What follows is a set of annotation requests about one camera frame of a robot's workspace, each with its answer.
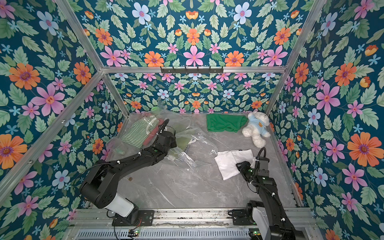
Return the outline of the clear plastic vacuum bag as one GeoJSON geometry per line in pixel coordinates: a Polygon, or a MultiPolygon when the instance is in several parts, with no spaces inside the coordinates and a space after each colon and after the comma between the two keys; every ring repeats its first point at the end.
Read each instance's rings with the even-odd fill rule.
{"type": "Polygon", "coordinates": [[[162,162],[184,169],[209,166],[218,155],[217,146],[191,115],[162,109],[129,114],[107,150],[108,162],[143,157],[146,150],[153,150],[162,162]]]}

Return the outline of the green t-shirt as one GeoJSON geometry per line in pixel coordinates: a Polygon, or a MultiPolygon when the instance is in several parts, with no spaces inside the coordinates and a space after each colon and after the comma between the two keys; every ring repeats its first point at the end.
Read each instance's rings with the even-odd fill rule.
{"type": "Polygon", "coordinates": [[[244,115],[209,114],[206,119],[209,132],[237,133],[248,122],[244,115]]]}

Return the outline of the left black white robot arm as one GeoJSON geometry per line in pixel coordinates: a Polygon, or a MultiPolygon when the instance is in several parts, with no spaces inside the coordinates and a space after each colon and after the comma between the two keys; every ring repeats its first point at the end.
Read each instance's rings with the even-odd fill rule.
{"type": "Polygon", "coordinates": [[[131,173],[156,165],[177,147],[176,132],[166,130],[169,121],[166,119],[160,125],[155,141],[149,147],[135,155],[110,162],[98,161],[92,166],[80,187],[81,195],[99,209],[134,220],[138,207],[118,194],[119,182],[131,173]]]}

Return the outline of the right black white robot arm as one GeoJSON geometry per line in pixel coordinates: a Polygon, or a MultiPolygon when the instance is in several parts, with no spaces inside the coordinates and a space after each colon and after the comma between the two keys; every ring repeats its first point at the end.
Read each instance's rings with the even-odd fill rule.
{"type": "Polygon", "coordinates": [[[255,165],[244,161],[236,167],[247,185],[255,187],[254,193],[260,201],[250,201],[245,208],[245,218],[257,230],[250,232],[252,240],[304,240],[302,231],[296,230],[289,220],[278,195],[274,178],[268,170],[270,159],[266,157],[267,150],[262,147],[256,156],[255,165]]]}

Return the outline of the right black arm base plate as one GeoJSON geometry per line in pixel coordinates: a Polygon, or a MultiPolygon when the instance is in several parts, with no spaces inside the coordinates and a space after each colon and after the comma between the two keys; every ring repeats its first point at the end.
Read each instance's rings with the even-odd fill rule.
{"type": "Polygon", "coordinates": [[[253,208],[248,211],[246,209],[231,210],[228,215],[233,220],[234,226],[257,226],[269,225],[268,216],[264,208],[253,208]]]}

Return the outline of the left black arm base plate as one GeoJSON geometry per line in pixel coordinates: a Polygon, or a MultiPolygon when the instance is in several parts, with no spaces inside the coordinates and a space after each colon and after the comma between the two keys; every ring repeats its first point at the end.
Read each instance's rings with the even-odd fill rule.
{"type": "Polygon", "coordinates": [[[112,226],[114,227],[148,227],[154,220],[155,211],[153,210],[136,210],[127,217],[115,214],[112,226]]]}

